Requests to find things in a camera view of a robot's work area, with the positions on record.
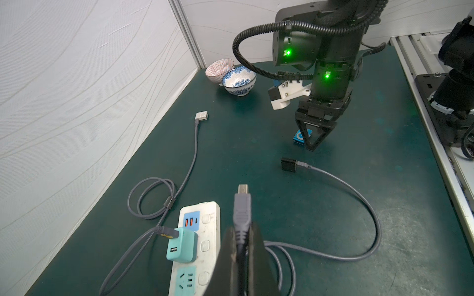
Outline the silver mp3 player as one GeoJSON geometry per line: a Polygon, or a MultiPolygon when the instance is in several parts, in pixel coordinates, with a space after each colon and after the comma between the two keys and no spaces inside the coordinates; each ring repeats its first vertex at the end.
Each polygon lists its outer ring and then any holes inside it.
{"type": "Polygon", "coordinates": [[[202,122],[208,119],[208,111],[198,112],[195,115],[195,122],[202,122]]]}

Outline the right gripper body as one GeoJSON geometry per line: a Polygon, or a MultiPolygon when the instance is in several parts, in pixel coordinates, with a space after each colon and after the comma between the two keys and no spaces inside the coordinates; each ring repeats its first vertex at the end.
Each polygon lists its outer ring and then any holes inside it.
{"type": "Polygon", "coordinates": [[[351,95],[333,101],[318,101],[311,98],[301,99],[295,113],[298,125],[310,125],[320,128],[335,128],[337,119],[348,108],[351,95]]]}

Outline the white colourful power strip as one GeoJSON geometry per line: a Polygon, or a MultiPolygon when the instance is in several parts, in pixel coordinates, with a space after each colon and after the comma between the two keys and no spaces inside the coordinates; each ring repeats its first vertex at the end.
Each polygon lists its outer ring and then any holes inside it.
{"type": "Polygon", "coordinates": [[[196,233],[195,260],[173,262],[170,296],[202,296],[212,277],[221,245],[220,207],[215,201],[202,202],[180,210],[182,233],[196,233]]]}

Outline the teal USB charger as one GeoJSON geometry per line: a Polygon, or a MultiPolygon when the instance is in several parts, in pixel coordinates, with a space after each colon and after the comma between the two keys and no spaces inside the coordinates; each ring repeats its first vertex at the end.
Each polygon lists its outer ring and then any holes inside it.
{"type": "Polygon", "coordinates": [[[198,234],[187,228],[175,228],[176,238],[169,240],[166,258],[177,263],[192,263],[196,260],[198,234]]]}

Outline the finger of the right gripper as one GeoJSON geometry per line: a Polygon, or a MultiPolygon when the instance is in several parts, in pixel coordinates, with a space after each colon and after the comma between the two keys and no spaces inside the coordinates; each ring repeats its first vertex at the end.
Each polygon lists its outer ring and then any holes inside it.
{"type": "Polygon", "coordinates": [[[298,127],[298,130],[302,133],[302,136],[304,138],[304,145],[305,146],[310,146],[311,143],[311,136],[312,136],[312,126],[300,119],[296,119],[296,124],[298,127]]]}
{"type": "Polygon", "coordinates": [[[336,126],[337,123],[310,126],[310,129],[306,129],[306,135],[304,136],[305,148],[309,151],[315,151],[336,126]]]}

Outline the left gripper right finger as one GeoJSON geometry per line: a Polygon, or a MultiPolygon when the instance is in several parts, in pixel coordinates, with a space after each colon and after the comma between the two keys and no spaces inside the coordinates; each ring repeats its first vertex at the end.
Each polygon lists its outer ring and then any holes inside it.
{"type": "Polygon", "coordinates": [[[248,296],[279,296],[259,225],[252,223],[248,244],[248,296]]]}

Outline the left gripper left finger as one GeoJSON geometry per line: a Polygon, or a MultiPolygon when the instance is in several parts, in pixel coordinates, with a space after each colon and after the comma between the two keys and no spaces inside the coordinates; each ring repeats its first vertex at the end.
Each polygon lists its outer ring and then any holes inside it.
{"type": "Polygon", "coordinates": [[[211,280],[204,296],[237,296],[238,262],[237,242],[234,227],[229,227],[224,235],[211,280]]]}

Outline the blue mp3 player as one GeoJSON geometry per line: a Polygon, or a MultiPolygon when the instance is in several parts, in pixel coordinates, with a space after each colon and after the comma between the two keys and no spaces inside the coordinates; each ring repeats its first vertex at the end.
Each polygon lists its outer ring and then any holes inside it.
{"type": "Polygon", "coordinates": [[[294,135],[293,142],[302,146],[304,145],[304,138],[299,130],[294,135]]]}

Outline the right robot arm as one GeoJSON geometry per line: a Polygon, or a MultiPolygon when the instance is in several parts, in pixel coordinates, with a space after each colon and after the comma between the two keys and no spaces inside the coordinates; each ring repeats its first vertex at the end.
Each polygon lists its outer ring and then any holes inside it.
{"type": "Polygon", "coordinates": [[[351,101],[350,82],[362,68],[358,55],[371,25],[380,23],[387,1],[318,1],[277,12],[275,22],[248,28],[233,41],[234,56],[247,69],[278,86],[269,89],[273,109],[299,100],[295,121],[307,150],[315,150],[335,129],[351,101]],[[244,58],[241,43],[273,33],[272,54],[276,66],[292,65],[296,73],[275,74],[244,58]]]}

